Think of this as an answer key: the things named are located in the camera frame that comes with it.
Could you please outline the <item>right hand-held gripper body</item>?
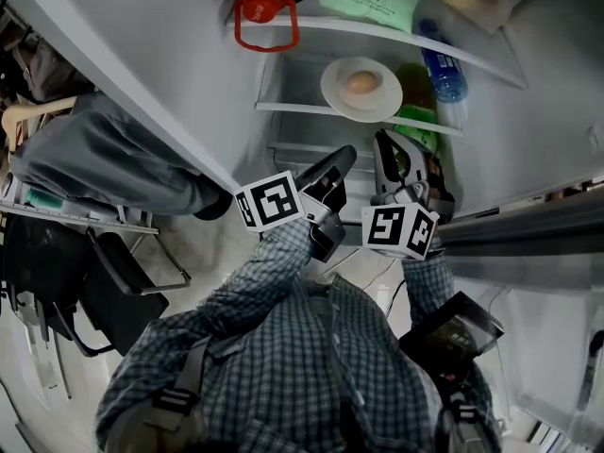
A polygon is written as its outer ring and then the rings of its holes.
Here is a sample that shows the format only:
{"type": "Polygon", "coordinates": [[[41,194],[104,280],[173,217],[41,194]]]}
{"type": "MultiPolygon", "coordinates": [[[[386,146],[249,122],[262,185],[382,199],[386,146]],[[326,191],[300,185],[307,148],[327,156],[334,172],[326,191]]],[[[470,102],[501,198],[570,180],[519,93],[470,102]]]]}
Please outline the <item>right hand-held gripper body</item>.
{"type": "Polygon", "coordinates": [[[362,209],[362,245],[387,257],[426,260],[441,252],[434,246],[437,227],[447,224],[455,199],[445,187],[441,163],[427,156],[427,177],[405,185],[376,170],[377,194],[362,209]]]}

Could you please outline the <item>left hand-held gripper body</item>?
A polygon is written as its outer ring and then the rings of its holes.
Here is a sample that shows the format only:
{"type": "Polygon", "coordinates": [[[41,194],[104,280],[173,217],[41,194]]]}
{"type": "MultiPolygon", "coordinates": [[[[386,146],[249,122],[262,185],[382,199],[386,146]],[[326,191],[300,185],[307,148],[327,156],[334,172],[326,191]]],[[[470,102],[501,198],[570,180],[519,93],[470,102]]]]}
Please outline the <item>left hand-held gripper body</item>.
{"type": "Polygon", "coordinates": [[[308,221],[313,257],[321,262],[327,262],[344,240],[339,213],[332,213],[314,193],[301,193],[289,171],[242,187],[235,200],[251,233],[261,234],[297,219],[308,221]]]}

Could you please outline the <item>white round plate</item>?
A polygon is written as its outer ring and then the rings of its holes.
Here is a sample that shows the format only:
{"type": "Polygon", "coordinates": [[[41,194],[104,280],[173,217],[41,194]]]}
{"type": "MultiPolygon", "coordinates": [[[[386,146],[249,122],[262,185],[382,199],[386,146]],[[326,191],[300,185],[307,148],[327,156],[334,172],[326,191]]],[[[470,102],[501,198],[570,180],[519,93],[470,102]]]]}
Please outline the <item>white round plate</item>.
{"type": "Polygon", "coordinates": [[[343,117],[361,123],[378,123],[394,117],[403,100],[403,91],[395,74],[380,62],[345,58],[331,62],[321,75],[320,88],[327,103],[343,117]],[[356,95],[346,89],[346,80],[357,71],[369,71],[380,78],[373,92],[356,95]]]}

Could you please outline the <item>brown egg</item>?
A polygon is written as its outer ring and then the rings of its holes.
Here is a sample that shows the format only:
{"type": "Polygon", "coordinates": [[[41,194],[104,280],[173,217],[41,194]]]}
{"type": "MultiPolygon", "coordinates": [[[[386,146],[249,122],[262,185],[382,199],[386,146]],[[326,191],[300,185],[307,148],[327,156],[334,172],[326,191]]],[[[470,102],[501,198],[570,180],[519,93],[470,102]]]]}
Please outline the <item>brown egg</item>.
{"type": "Polygon", "coordinates": [[[357,71],[346,80],[346,89],[356,95],[371,93],[379,86],[380,78],[369,71],[357,71]]]}

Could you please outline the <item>white refrigerator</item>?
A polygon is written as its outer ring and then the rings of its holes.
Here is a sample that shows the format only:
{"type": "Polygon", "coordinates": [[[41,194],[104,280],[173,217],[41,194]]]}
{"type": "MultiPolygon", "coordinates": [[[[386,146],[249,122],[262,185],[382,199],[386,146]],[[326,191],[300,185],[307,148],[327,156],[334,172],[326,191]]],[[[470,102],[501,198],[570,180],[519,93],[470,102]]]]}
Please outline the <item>white refrigerator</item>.
{"type": "MultiPolygon", "coordinates": [[[[305,0],[302,16],[339,16],[305,0]]],[[[302,28],[289,52],[234,40],[235,0],[8,0],[52,46],[182,157],[230,190],[299,172],[355,146],[342,218],[361,244],[375,191],[375,124],[255,108],[266,60],[365,57],[391,69],[421,47],[302,28]]],[[[502,410],[521,409],[569,442],[604,450],[604,0],[523,0],[489,34],[442,0],[421,0],[451,45],[523,77],[518,89],[459,61],[461,137],[440,134],[455,275],[507,332],[485,359],[502,410]]]]}

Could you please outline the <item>person's right forearm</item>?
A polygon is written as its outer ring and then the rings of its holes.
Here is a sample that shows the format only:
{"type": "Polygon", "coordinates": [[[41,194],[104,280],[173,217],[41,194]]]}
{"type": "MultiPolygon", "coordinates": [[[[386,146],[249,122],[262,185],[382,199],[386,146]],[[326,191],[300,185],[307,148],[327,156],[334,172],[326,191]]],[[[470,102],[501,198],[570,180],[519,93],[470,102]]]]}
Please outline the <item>person's right forearm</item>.
{"type": "Polygon", "coordinates": [[[441,245],[430,250],[425,260],[402,260],[401,264],[415,326],[455,295],[454,278],[441,245]]]}

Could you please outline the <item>person's left forearm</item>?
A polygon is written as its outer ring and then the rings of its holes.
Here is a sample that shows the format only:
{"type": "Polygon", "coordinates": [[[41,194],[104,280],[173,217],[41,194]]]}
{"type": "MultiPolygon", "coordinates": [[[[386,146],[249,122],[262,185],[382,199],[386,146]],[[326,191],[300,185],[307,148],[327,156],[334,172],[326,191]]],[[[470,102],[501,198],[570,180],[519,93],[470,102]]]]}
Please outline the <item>person's left forearm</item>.
{"type": "Polygon", "coordinates": [[[278,226],[218,292],[241,309],[247,320],[255,320],[290,292],[295,276],[310,262],[312,252],[308,221],[298,219],[278,226]]]}

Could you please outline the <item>black wheel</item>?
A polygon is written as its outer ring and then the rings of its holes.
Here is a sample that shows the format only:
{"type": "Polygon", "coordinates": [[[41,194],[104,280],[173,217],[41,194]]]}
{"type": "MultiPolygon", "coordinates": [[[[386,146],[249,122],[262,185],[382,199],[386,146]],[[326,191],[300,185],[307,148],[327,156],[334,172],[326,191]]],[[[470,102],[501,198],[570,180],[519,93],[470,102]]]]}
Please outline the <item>black wheel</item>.
{"type": "Polygon", "coordinates": [[[195,213],[193,216],[202,221],[215,221],[221,218],[229,210],[233,195],[226,191],[220,191],[215,203],[195,213]]]}

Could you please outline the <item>green tea bottle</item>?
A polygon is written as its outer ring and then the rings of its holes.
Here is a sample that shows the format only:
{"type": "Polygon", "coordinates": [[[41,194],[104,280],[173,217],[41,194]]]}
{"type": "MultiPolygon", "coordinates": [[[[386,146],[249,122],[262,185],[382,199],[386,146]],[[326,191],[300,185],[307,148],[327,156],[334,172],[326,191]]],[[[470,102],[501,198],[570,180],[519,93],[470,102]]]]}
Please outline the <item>green tea bottle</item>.
{"type": "MultiPolygon", "coordinates": [[[[395,72],[403,91],[403,101],[397,117],[438,124],[438,110],[426,67],[403,63],[395,72]]],[[[435,131],[409,125],[395,125],[393,131],[422,144],[429,153],[439,153],[440,139],[435,131]]]]}

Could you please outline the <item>black screen device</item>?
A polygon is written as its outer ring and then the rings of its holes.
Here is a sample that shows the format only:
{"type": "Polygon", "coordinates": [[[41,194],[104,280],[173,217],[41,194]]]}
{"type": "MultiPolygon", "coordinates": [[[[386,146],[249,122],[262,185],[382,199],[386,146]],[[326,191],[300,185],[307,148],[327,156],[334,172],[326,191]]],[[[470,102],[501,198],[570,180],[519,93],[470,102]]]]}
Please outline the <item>black screen device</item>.
{"type": "Polygon", "coordinates": [[[493,315],[458,292],[402,336],[399,346],[430,374],[452,381],[504,333],[493,315]]]}

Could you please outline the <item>person's plaid shirt torso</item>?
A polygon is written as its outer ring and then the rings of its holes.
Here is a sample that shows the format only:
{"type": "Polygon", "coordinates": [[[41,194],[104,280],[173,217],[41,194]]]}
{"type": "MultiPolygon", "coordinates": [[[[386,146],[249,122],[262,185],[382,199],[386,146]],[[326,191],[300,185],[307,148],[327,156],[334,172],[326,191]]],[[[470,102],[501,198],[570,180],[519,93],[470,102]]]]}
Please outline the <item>person's plaid shirt torso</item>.
{"type": "Polygon", "coordinates": [[[239,453],[344,453],[358,434],[369,453],[445,453],[442,403],[400,349],[382,310],[336,278],[321,294],[291,278],[267,289],[234,278],[197,310],[151,323],[99,405],[96,441],[129,408],[176,385],[200,345],[203,424],[239,453]]]}

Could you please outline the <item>black mesh office chair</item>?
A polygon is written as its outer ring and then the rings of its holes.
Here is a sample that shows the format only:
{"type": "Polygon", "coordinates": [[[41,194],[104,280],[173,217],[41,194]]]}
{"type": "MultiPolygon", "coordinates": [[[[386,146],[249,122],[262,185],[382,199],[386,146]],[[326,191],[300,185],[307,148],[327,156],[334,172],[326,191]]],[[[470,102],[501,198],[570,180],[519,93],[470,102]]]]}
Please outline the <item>black mesh office chair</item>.
{"type": "Polygon", "coordinates": [[[86,357],[112,350],[125,355],[169,305],[165,293],[188,287],[157,286],[114,232],[80,232],[53,221],[11,215],[1,229],[0,280],[14,310],[31,296],[42,334],[54,330],[86,357]]]}

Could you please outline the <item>teal plastic container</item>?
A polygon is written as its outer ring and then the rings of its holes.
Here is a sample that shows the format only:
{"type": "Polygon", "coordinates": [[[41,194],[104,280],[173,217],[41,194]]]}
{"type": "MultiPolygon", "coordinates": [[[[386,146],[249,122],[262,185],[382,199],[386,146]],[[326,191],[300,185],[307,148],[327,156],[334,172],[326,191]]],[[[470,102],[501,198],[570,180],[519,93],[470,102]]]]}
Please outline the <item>teal plastic container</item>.
{"type": "Polygon", "coordinates": [[[37,209],[60,211],[63,207],[62,198],[35,188],[27,190],[25,201],[37,209]]]}

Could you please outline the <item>beige wooden hanger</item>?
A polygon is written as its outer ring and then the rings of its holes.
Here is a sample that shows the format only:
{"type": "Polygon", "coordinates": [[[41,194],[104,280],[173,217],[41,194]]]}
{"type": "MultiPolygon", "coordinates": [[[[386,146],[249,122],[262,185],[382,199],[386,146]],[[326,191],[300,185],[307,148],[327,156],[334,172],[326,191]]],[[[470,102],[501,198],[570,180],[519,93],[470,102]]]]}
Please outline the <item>beige wooden hanger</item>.
{"type": "Polygon", "coordinates": [[[15,104],[8,107],[1,118],[1,125],[8,137],[8,150],[14,153],[18,146],[18,125],[30,118],[42,116],[47,113],[71,109],[76,103],[77,97],[63,98],[53,102],[39,105],[15,104]]]}

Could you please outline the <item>white perforated metal frame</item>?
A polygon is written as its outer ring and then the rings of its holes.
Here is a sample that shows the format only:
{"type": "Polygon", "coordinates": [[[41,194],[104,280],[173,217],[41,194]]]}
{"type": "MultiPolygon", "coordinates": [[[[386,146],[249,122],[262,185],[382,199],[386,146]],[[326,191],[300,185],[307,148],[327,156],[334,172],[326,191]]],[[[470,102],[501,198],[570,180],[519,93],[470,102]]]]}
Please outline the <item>white perforated metal frame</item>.
{"type": "Polygon", "coordinates": [[[12,179],[8,186],[0,186],[0,212],[57,222],[63,225],[159,235],[159,229],[152,226],[149,220],[146,221],[145,225],[129,223],[126,221],[126,215],[120,210],[117,211],[118,217],[113,218],[109,215],[94,214],[92,211],[66,212],[63,209],[47,210],[27,205],[25,198],[28,191],[29,187],[16,178],[12,179]]]}

